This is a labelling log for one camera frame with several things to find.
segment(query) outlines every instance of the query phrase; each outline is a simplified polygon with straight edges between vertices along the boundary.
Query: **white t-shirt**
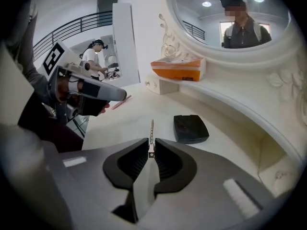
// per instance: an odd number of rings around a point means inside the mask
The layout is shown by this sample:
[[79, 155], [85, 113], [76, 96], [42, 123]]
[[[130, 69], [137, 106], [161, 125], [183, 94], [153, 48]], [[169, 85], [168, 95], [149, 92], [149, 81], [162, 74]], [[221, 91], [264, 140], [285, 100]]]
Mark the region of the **white t-shirt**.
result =
[[[96, 64], [99, 64], [99, 58], [98, 55], [95, 53], [95, 50], [93, 50], [92, 48], [88, 48], [83, 56], [82, 56], [82, 60], [84, 61], [89, 61], [92, 60], [93, 62], [95, 62]], [[91, 71], [91, 75], [93, 77], [99, 77], [98, 71], [94, 71], [94, 70], [90, 70]]]

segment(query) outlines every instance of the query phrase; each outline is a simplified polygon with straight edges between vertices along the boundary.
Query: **man in mirror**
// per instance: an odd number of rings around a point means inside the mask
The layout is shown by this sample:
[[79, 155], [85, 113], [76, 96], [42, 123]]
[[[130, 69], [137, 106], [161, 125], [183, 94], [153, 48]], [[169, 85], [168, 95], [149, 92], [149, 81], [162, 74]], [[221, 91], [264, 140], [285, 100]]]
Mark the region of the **man in mirror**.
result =
[[243, 0], [220, 0], [225, 16], [235, 19], [224, 34], [224, 48], [248, 48], [271, 41], [268, 31], [251, 18]]

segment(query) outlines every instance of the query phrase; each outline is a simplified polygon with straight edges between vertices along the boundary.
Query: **black case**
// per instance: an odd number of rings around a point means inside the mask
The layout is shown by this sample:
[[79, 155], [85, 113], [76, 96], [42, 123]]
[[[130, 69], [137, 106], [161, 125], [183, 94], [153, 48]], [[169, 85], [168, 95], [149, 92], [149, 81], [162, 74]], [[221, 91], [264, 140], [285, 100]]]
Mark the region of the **black case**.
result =
[[176, 141], [183, 144], [200, 143], [208, 139], [209, 132], [198, 115], [174, 116]]

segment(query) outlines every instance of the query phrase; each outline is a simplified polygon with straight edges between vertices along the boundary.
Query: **railing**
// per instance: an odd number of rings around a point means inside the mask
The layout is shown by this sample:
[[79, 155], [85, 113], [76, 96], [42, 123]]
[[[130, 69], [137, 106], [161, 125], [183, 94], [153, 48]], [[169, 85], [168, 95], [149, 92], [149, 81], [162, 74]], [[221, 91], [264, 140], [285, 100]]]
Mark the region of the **railing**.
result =
[[205, 40], [205, 31], [186, 22], [186, 21], [183, 21], [184, 25], [186, 26], [187, 30], [190, 32], [190, 34], [192, 36], [196, 36], [202, 40]]
[[89, 14], [55, 29], [34, 45], [34, 61], [49, 51], [57, 40], [65, 40], [78, 33], [112, 24], [112, 11]]

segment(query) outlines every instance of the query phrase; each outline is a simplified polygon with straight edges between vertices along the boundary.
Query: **orange tissue box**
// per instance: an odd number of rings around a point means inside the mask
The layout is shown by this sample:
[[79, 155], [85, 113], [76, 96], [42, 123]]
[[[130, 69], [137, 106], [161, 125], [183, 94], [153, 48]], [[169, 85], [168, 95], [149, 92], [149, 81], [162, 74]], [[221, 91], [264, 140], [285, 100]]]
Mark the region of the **orange tissue box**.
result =
[[163, 78], [199, 81], [206, 71], [205, 58], [177, 59], [165, 57], [151, 63], [154, 72]]

